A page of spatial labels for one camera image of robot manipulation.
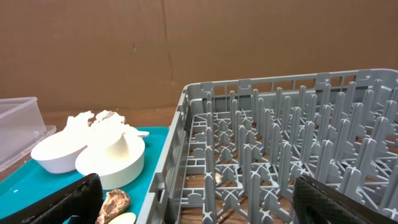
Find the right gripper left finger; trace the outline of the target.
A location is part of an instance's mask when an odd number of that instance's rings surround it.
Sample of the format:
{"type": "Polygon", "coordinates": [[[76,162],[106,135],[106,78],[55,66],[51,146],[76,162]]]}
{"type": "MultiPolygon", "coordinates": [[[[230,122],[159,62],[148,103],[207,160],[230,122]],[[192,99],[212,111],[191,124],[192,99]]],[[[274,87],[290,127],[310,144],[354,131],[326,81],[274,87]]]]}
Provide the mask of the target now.
{"type": "Polygon", "coordinates": [[[100,177],[92,173],[2,218],[1,223],[95,223],[103,202],[100,177]]]}

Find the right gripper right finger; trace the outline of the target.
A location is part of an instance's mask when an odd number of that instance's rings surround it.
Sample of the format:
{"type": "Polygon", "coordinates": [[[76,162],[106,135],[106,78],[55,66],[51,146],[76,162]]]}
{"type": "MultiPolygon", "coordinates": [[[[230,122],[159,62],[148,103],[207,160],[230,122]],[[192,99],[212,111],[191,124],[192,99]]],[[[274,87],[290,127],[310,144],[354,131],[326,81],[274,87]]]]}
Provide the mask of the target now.
{"type": "Polygon", "coordinates": [[[292,200],[300,224],[397,224],[308,175],[296,178],[292,200]]]}

